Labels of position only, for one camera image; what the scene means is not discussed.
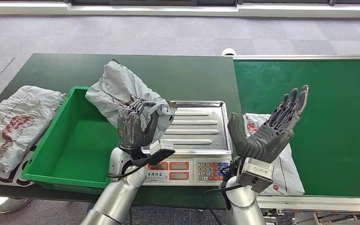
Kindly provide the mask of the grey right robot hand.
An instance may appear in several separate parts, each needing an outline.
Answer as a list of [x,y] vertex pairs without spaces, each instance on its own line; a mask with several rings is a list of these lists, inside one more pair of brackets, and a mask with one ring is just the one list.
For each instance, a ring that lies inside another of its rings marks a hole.
[[309,86],[285,94],[271,116],[247,137],[240,129],[240,117],[231,113],[227,128],[237,156],[272,163],[294,135],[294,127],[307,104]]

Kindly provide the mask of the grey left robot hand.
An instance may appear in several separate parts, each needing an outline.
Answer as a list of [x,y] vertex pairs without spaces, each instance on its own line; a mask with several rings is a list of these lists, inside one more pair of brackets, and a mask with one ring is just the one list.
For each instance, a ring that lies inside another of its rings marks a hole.
[[141,114],[145,107],[156,103],[139,98],[129,106],[118,110],[119,148],[126,153],[139,150],[153,142],[158,124],[158,114],[154,112],[145,129],[141,126]]

